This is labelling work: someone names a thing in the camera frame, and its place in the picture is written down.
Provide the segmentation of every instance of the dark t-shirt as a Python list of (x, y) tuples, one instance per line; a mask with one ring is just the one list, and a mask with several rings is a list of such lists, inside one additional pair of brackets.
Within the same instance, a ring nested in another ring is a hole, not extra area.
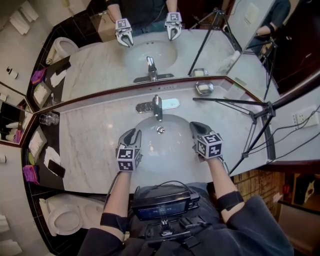
[[(195, 236), (207, 255), (294, 255), (291, 244), (260, 196), (249, 199), (226, 224), (219, 223), (217, 211), (212, 208), (210, 222), (211, 227)], [(144, 242), (143, 239), (131, 237), (123, 244), (114, 235), (91, 228), (78, 256), (137, 256)], [(172, 255), (193, 256), (189, 250), (175, 241), (163, 242), (154, 255), (168, 255), (168, 250)]]
[(275, 0), (261, 27), (271, 22), (278, 28), (281, 27), (290, 13), (290, 8), (291, 4), (289, 0)]
[(133, 28), (163, 21), (168, 13), (166, 0), (120, 0), (120, 10)]

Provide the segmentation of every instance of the chrome faucet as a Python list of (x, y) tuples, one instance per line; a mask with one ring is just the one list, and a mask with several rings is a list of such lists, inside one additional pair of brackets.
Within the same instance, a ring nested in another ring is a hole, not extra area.
[(158, 121), (162, 121), (162, 99), (156, 94), (152, 99), (153, 114)]
[(157, 69), (156, 69), (156, 65), (155, 65), (155, 61), (154, 58), (152, 57), (146, 57), (146, 62), (148, 63), (148, 72), (149, 72), (149, 77), (151, 81), (156, 81), (157, 79)]

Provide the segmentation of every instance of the tiled floor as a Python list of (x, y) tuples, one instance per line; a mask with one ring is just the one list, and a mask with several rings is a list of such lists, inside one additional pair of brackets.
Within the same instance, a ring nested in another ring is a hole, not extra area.
[(273, 202), (276, 193), (282, 194), (282, 186), (285, 181), (284, 173), (263, 170), (250, 170), (233, 177), (233, 182), (244, 201), (259, 195), (263, 198), (272, 215), (277, 219), (279, 204)]

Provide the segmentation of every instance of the person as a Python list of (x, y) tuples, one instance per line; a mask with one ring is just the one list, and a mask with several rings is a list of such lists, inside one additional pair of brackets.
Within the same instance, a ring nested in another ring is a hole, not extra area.
[[(207, 160), (211, 172), (217, 200), (237, 193), (237, 188), (227, 175), (218, 158)], [(211, 204), (206, 183), (189, 184), (188, 187), (200, 194), (199, 208), (191, 209), (185, 215), (202, 216), (209, 226), (195, 234), (198, 242), (190, 247), (176, 240), (163, 241), (158, 248), (148, 248), (145, 240), (138, 234), (146, 223), (159, 222), (159, 219), (140, 221), (128, 210), (131, 172), (121, 172), (107, 201), (104, 213), (116, 215), (127, 220), (130, 237), (124, 241), (125, 234), (118, 228), (102, 225), (91, 228), (83, 241), (78, 256), (205, 256), (205, 255), (242, 255), (242, 256), (290, 256), (293, 247), (259, 196), (250, 198), (246, 203), (237, 201), (231, 208), (218, 212)]]
[(169, 13), (177, 12), (178, 0), (107, 0), (113, 22), (127, 18), (132, 36), (166, 31), (165, 20)]
[(267, 42), (270, 36), (283, 25), (290, 13), (290, 8), (291, 4), (289, 0), (275, 0), (262, 26), (256, 31), (256, 36), (249, 44), (249, 47), (252, 47), (251, 49), (256, 55), (258, 55), (263, 48), (263, 45), (259, 44)]

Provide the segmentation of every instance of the sink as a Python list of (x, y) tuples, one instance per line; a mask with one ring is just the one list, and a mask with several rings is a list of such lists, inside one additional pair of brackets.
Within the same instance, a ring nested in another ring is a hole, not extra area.
[(199, 160), (192, 149), (194, 141), (185, 119), (164, 114), (163, 120), (157, 121), (152, 116), (141, 121), (136, 127), (141, 130), (142, 160), (138, 173), (154, 172), (165, 174), (175, 170), (199, 169)]
[(148, 74), (147, 57), (154, 59), (158, 74), (172, 66), (178, 57), (177, 50), (172, 42), (148, 41), (130, 47), (124, 57), (124, 65), (138, 76)]

